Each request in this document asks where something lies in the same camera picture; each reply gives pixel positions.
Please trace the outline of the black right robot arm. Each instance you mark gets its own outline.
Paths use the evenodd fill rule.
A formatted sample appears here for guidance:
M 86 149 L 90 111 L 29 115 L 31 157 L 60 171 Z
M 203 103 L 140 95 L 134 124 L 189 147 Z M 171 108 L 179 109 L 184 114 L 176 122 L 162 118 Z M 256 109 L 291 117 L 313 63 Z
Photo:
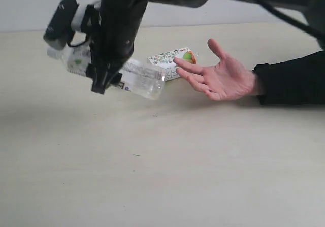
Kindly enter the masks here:
M 208 0 L 101 0 L 92 17 L 91 90 L 104 94 L 121 80 L 149 2 L 198 8 Z M 257 3 L 272 15 L 315 37 L 324 46 L 324 0 L 236 0 Z

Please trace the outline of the bare open human hand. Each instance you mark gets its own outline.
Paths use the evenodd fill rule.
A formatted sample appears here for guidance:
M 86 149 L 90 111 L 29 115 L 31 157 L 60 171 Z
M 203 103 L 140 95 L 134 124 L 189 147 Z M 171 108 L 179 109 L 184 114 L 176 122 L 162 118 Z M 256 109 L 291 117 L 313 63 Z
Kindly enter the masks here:
M 195 91 L 214 101 L 233 101 L 264 94 L 264 88 L 256 73 L 246 69 L 226 53 L 214 39 L 209 39 L 207 45 L 219 58 L 219 63 L 214 66 L 201 67 L 180 58 L 174 59 L 177 74 Z

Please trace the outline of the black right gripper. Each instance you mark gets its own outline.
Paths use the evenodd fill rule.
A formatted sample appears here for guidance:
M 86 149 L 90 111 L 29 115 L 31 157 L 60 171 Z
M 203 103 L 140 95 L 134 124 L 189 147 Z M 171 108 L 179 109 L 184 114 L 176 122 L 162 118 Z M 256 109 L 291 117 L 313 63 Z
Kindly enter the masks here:
M 147 5 L 148 0 L 101 0 L 99 26 L 93 27 L 92 63 L 86 70 L 92 92 L 105 94 L 120 83 L 120 70 L 134 52 Z

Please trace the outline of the black sleeved human forearm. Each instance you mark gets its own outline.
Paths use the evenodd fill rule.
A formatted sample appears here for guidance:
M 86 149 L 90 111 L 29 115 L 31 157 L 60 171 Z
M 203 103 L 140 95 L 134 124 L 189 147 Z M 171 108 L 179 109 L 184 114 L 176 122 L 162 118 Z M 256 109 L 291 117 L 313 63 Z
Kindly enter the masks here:
M 253 72 L 264 93 L 262 105 L 324 105 L 324 51 L 276 64 L 259 64 Z

